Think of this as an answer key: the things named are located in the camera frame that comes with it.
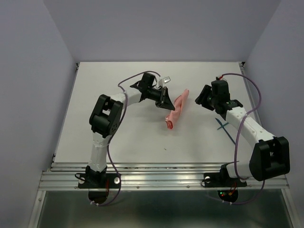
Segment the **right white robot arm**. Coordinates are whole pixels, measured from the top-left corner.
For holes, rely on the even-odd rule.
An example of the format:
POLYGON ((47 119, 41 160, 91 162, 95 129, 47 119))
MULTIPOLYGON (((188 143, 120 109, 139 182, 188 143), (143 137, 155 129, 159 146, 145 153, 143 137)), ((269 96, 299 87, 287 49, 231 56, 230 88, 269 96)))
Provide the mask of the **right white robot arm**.
POLYGON ((226 81, 215 80, 211 85, 205 85, 195 102, 215 111, 237 130, 235 150, 238 149, 239 136, 243 136, 252 148, 249 161, 234 158, 232 163, 221 166, 215 174, 221 184, 230 185, 235 179, 245 181, 247 178, 265 181, 290 172, 288 140, 265 130, 238 100, 232 100, 226 81))

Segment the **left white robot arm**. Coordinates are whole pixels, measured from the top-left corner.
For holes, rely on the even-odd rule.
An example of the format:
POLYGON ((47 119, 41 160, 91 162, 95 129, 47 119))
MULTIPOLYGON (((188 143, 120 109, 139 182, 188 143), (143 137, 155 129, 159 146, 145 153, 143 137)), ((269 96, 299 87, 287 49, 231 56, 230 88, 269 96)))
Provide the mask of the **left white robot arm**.
POLYGON ((121 93, 99 96, 89 118, 93 132, 93 145, 91 158, 83 174, 77 174, 78 186, 83 189, 105 189, 111 181, 120 178, 120 174, 107 174, 107 160, 111 139, 121 125, 128 106, 137 104, 145 99, 155 102, 156 107, 174 111, 175 107, 170 100, 168 88, 160 85, 161 77, 155 71, 141 72, 141 80, 125 90, 122 84, 118 87, 121 93))

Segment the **teal plastic spoon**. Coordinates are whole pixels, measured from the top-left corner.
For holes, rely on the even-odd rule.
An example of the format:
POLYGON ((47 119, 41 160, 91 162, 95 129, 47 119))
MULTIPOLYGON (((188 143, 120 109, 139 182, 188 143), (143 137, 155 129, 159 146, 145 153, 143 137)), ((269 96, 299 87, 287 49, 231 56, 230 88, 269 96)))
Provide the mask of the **teal plastic spoon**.
MULTIPOLYGON (((217 123, 219 124, 219 127, 225 123, 222 123, 218 118, 215 118, 215 120, 217 121, 217 123)), ((228 138, 232 141, 233 144, 235 144, 235 140, 232 138, 232 136, 230 135, 230 133, 226 130, 226 128, 221 128, 220 130, 223 130, 225 132, 225 134, 228 136, 228 138)))

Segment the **pink satin napkin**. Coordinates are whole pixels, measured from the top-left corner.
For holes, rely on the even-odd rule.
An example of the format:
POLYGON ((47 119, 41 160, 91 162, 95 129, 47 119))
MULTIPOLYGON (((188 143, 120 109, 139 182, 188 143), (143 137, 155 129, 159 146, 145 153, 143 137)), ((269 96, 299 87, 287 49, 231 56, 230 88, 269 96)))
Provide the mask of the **pink satin napkin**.
POLYGON ((175 110, 170 111, 170 113, 165 117, 165 122, 169 130, 172 130, 174 128, 174 125, 178 122, 183 107, 185 106, 186 101, 189 97, 189 93, 190 91, 188 89, 185 89, 183 93, 174 100, 175 110))

